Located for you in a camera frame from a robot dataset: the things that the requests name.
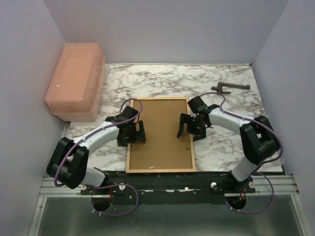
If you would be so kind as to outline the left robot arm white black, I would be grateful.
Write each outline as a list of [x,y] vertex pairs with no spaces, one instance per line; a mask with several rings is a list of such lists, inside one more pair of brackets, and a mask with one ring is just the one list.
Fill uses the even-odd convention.
[[105,172],[88,167],[88,158],[108,142],[117,141],[117,146],[146,142],[143,121],[135,121],[140,111],[126,106],[115,117],[107,117],[98,128],[76,139],[61,138],[47,165],[46,173],[57,185],[74,189],[79,185],[92,186],[98,194],[109,189]]

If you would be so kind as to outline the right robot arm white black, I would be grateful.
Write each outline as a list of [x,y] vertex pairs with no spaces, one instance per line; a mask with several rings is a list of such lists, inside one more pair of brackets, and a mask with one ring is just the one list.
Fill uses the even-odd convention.
[[239,192],[243,189],[244,182],[262,165],[272,162],[271,156],[283,151],[281,142],[265,116],[244,117],[225,110],[222,105],[208,106],[201,96],[189,100],[188,106],[192,114],[180,115],[177,137],[186,130],[193,135],[194,141],[203,140],[206,138],[207,128],[213,125],[225,128],[241,137],[244,157],[224,180],[217,183],[216,187],[221,191]]

